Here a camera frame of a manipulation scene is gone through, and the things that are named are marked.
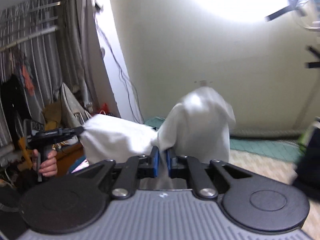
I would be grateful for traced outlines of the person's left hand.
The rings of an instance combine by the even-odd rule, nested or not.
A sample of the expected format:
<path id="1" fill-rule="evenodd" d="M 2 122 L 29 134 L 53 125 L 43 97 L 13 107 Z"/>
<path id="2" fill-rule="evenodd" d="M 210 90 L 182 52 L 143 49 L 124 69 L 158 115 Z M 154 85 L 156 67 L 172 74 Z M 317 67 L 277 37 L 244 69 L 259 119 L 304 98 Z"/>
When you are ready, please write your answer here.
<path id="1" fill-rule="evenodd" d="M 33 169 L 35 171 L 38 171 L 44 177 L 56 176 L 57 175 L 57 160 L 56 160 L 57 152 L 56 152 L 56 150 L 51 150 L 49 152 L 48 159 L 40 165 L 40 168 L 37 168 L 38 155 L 39 155 L 38 151 L 33 150 L 33 155 L 32 155 Z"/>

